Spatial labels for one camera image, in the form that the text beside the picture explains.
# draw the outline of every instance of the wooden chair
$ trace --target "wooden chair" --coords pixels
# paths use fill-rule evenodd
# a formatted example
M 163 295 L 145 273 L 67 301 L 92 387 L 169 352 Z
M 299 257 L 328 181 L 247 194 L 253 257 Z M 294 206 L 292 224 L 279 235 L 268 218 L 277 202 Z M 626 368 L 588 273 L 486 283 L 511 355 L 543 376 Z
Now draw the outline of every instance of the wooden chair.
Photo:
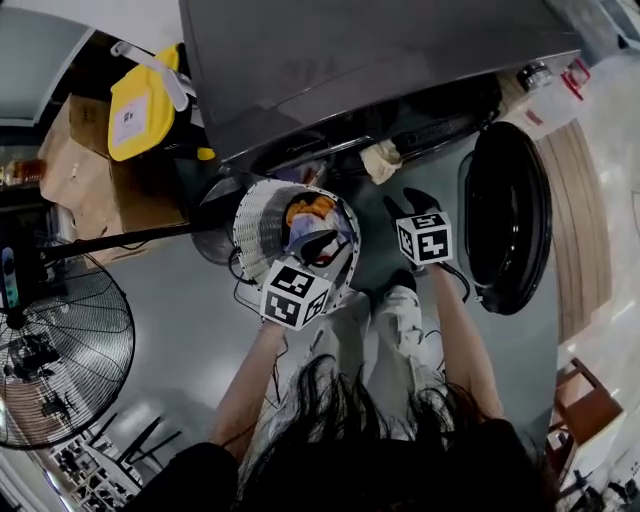
M 575 483 L 575 471 L 586 477 L 606 458 L 622 426 L 626 413 L 602 383 L 574 358 L 572 369 L 558 372 L 555 414 L 550 435 L 557 435 L 556 446 L 547 436 L 546 453 L 558 476 L 561 490 Z M 578 384 L 589 391 L 567 404 L 579 393 Z

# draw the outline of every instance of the orange cloth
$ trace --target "orange cloth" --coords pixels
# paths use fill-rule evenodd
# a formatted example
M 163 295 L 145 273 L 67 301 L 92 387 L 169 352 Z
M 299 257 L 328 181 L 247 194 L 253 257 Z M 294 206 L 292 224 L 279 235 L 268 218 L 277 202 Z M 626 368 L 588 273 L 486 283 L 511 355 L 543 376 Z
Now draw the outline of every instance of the orange cloth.
M 293 218 L 299 213 L 313 213 L 321 219 L 324 219 L 335 207 L 335 201 L 327 196 L 318 196 L 311 204 L 307 204 L 305 200 L 302 200 L 289 206 L 289 210 L 287 211 L 287 225 L 291 227 Z

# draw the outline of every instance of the leg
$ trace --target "leg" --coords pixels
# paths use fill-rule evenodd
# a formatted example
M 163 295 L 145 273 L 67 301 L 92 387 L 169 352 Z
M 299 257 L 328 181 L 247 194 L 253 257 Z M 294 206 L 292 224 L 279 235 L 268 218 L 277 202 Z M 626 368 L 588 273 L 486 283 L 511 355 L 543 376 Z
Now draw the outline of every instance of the leg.
M 318 382 L 320 392 L 329 382 L 325 377 L 334 370 L 348 375 L 352 380 L 356 379 L 364 363 L 364 338 L 370 321 L 369 298 L 358 292 L 347 295 L 340 308 L 323 318 L 303 363 L 304 366 L 315 357 L 325 354 L 335 358 L 335 363 L 326 361 L 321 367 L 322 374 Z M 297 379 L 298 372 L 291 378 L 282 405 L 277 410 L 265 405 L 264 415 L 252 440 L 251 454 L 246 461 L 255 460 L 257 454 L 294 417 Z
M 351 292 L 336 311 L 324 317 L 311 345 L 309 359 L 328 354 L 340 373 L 355 380 L 364 364 L 364 338 L 371 321 L 369 298 Z
M 384 414 L 403 420 L 409 396 L 422 387 L 418 345 L 423 336 L 422 311 L 408 273 L 394 276 L 396 285 L 385 295 L 376 316 L 378 359 L 368 388 Z

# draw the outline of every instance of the person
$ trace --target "person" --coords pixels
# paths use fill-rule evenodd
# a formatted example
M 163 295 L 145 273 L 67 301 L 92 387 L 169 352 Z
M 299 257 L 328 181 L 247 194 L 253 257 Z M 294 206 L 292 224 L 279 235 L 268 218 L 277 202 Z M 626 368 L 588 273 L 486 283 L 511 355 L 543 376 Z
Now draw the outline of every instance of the person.
M 413 276 L 400 271 L 376 312 L 378 357 L 367 386 L 369 300 L 353 293 L 322 322 L 286 406 L 260 427 L 285 335 L 265 322 L 210 442 L 178 454 L 125 510 L 555 510 L 554 479 L 505 419 L 455 281 L 437 265 L 428 272 L 444 380 L 416 361 L 421 310 Z

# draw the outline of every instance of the white laundry basket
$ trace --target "white laundry basket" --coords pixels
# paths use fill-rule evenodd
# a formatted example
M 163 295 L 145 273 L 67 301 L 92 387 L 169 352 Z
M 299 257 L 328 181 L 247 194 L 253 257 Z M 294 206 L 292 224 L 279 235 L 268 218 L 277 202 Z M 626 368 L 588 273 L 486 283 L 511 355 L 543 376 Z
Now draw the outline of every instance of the white laundry basket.
M 256 281 L 257 288 L 261 290 L 271 265 L 285 253 L 282 226 L 286 209 L 295 197 L 309 192 L 322 194 L 335 201 L 337 207 L 346 214 L 353 232 L 353 258 L 348 262 L 346 274 L 342 272 L 335 283 L 336 293 L 327 301 L 324 313 L 329 313 L 340 305 L 347 292 L 360 254 L 358 220 L 342 199 L 310 185 L 271 179 L 260 181 L 249 189 L 240 202 L 233 224 L 233 240 L 239 249 L 238 259 L 245 275 Z

